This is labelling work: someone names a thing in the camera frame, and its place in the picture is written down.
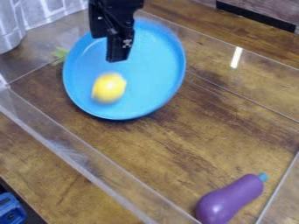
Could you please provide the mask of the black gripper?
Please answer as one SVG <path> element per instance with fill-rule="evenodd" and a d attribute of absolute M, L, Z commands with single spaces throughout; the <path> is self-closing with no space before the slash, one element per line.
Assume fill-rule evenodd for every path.
<path fill-rule="evenodd" d="M 107 61 L 128 59 L 135 41 L 135 18 L 144 0 L 88 0 L 88 24 L 94 39 L 107 36 Z"/>

